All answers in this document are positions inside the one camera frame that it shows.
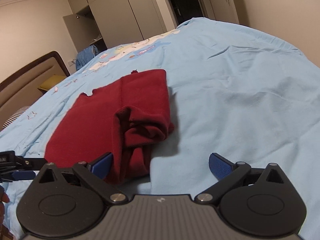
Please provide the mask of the person's left hand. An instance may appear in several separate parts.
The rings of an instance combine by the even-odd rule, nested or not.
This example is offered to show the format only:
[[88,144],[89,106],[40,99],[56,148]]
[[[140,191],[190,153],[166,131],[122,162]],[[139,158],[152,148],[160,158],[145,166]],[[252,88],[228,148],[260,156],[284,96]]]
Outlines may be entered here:
[[3,221],[4,221],[4,216],[5,216],[5,203],[9,203],[10,199],[8,197],[8,195],[5,193],[5,190],[2,186],[0,186],[1,188],[1,199],[0,199],[0,226],[2,229],[3,226]]

